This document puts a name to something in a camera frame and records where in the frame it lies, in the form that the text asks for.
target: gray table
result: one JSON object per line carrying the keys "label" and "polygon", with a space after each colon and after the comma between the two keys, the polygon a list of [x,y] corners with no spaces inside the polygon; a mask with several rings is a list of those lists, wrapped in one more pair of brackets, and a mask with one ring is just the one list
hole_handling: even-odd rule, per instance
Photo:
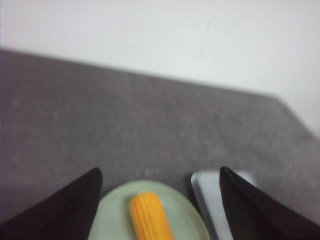
{"label": "gray table", "polygon": [[103,195],[148,179],[195,203],[228,166],[320,224],[320,143],[277,99],[1,52],[1,222],[93,167]]}

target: light green plate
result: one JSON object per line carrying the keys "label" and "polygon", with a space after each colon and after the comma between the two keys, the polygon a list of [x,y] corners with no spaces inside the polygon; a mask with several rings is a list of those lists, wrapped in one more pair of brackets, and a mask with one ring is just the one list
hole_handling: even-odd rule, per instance
{"label": "light green plate", "polygon": [[178,191],[155,181],[134,181],[105,196],[98,207],[89,240],[137,240],[129,211],[131,198],[142,192],[160,198],[174,240],[210,240],[194,206]]}

